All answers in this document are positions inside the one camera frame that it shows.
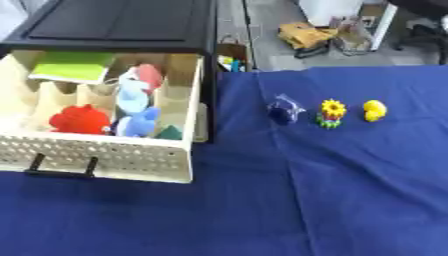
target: white perforated drawer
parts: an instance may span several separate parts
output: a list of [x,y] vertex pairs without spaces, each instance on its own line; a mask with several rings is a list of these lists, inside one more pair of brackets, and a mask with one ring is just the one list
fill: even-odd
[[193,54],[118,54],[109,78],[132,65],[151,63],[165,73],[154,94],[161,108],[155,132],[173,124],[182,140],[51,132],[49,118],[70,105],[92,104],[113,115],[115,90],[107,86],[28,80],[41,53],[16,51],[0,61],[0,170],[28,169],[37,154],[39,169],[84,173],[92,157],[95,177],[188,183],[203,61]]

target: red plush toy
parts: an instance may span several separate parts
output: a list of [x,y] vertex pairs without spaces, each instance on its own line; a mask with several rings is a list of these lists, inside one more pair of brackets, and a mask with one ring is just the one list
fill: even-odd
[[56,128],[54,132],[104,135],[110,121],[105,113],[88,104],[65,108],[60,114],[51,117],[50,125]]

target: pink plush toy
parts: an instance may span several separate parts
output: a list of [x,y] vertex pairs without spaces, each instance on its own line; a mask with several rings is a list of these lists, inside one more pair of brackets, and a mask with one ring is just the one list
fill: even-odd
[[151,94],[162,85],[162,74],[151,64],[142,64],[137,67],[136,74],[140,81],[150,85],[147,93]]

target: yellow duck toy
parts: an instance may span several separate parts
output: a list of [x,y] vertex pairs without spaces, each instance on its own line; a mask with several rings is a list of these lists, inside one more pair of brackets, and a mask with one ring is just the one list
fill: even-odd
[[386,116],[387,107],[381,101],[370,100],[364,104],[364,111],[367,122],[376,122]]

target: green paper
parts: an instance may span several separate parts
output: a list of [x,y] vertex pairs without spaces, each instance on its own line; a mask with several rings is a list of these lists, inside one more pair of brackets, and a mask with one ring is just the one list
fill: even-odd
[[46,52],[30,79],[100,84],[114,59],[112,53]]
[[182,140],[182,132],[170,125],[156,136],[157,139]]

